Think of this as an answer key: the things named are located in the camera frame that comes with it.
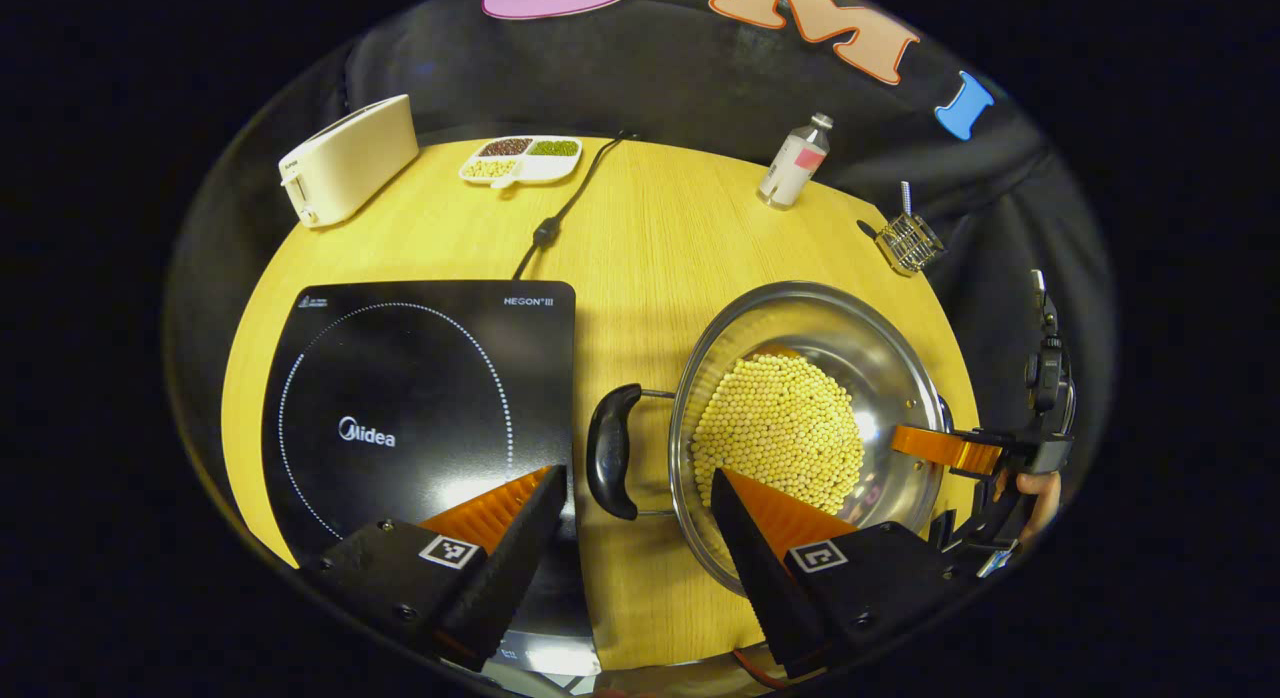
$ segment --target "white divided plate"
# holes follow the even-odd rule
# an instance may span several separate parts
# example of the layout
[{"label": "white divided plate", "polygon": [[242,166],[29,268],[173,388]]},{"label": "white divided plate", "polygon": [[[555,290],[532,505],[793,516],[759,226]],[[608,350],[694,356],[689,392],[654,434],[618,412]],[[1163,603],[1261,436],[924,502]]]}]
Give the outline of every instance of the white divided plate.
[{"label": "white divided plate", "polygon": [[[498,141],[507,141],[512,138],[530,138],[530,143],[525,146],[525,152],[513,156],[480,156],[480,152],[485,150],[490,143]],[[577,152],[571,156],[531,156],[529,151],[534,150],[534,146],[539,141],[572,141],[577,145]],[[484,146],[476,149],[476,152],[471,154],[461,166],[458,166],[458,178],[466,181],[467,183],[493,183],[494,181],[502,181],[503,178],[511,178],[512,183],[552,183],[567,174],[573,173],[573,168],[577,165],[579,159],[582,156],[582,141],[572,138],[570,136],[503,136],[499,138],[493,138],[486,141]],[[503,175],[495,175],[493,178],[485,175],[463,175],[462,170],[471,165],[472,161],[502,161],[502,160],[516,160],[516,165],[512,165],[509,173]]]}]

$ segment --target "wooden tabletop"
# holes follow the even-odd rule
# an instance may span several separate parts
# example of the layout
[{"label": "wooden tabletop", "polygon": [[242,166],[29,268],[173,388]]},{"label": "wooden tabletop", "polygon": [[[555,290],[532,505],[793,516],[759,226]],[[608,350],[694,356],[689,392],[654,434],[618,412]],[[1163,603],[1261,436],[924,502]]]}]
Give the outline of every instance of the wooden tabletop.
[{"label": "wooden tabletop", "polygon": [[[223,448],[250,530],[284,561],[297,565],[266,497],[261,416],[293,297],[325,283],[508,278],[534,228],[568,200],[604,140],[582,140],[582,160],[567,178],[503,191],[457,178],[481,142],[424,149],[347,223],[294,228],[244,309],[223,389]],[[577,292],[575,498],[604,670],[692,661],[763,639],[750,603],[703,570],[673,516],[614,519],[595,506],[582,478],[595,402],[625,383],[673,389],[703,329],[741,293],[777,280],[814,280],[861,298],[910,342],[947,397],[955,425],[980,425],[964,359],[928,282],[890,270],[856,227],[860,219],[879,229],[883,216],[818,183],[792,210],[777,211],[754,195],[763,170],[625,142],[602,161],[556,245],[525,272],[526,279],[564,280]],[[668,420],[664,401],[641,401],[631,414],[627,491],[640,510],[671,507]],[[970,499],[972,482],[947,475],[934,515],[956,508],[959,525]]]}]

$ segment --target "metal mesh basket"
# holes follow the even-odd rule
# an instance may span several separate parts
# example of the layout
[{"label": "metal mesh basket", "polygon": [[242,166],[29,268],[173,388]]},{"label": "metal mesh basket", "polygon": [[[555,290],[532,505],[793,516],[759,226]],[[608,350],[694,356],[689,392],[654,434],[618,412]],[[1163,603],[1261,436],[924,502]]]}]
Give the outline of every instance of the metal mesh basket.
[{"label": "metal mesh basket", "polygon": [[904,213],[876,234],[884,260],[902,275],[914,275],[946,251],[941,238],[919,215]]}]

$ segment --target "black induction cooktop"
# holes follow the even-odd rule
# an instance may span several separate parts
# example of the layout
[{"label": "black induction cooktop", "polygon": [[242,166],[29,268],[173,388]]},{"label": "black induction cooktop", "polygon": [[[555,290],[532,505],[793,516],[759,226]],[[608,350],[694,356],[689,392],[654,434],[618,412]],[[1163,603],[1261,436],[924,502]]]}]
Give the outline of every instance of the black induction cooktop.
[{"label": "black induction cooktop", "polygon": [[[571,466],[573,302],[568,284],[535,280],[298,293],[262,414],[268,493],[298,561],[370,521],[421,521]],[[572,496],[512,631],[591,634]]]}]

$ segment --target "white toaster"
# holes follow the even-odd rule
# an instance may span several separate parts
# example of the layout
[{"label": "white toaster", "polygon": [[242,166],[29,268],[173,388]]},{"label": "white toaster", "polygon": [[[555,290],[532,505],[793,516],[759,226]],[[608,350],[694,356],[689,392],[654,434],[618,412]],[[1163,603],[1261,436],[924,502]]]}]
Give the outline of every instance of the white toaster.
[{"label": "white toaster", "polygon": [[353,111],[280,159],[280,186],[307,228],[347,220],[417,155],[408,96]]}]

